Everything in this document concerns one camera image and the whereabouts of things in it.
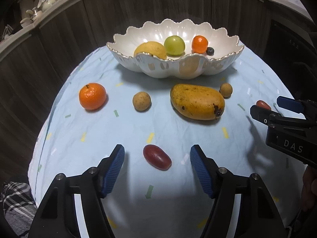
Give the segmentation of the person right hand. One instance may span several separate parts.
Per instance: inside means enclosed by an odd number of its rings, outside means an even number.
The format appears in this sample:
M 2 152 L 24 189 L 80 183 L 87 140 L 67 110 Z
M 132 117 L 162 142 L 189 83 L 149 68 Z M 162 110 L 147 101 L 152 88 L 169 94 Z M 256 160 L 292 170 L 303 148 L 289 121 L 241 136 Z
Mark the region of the person right hand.
M 306 167 L 303 174 L 301 207 L 304 210 L 316 207 L 316 169 L 309 165 Z

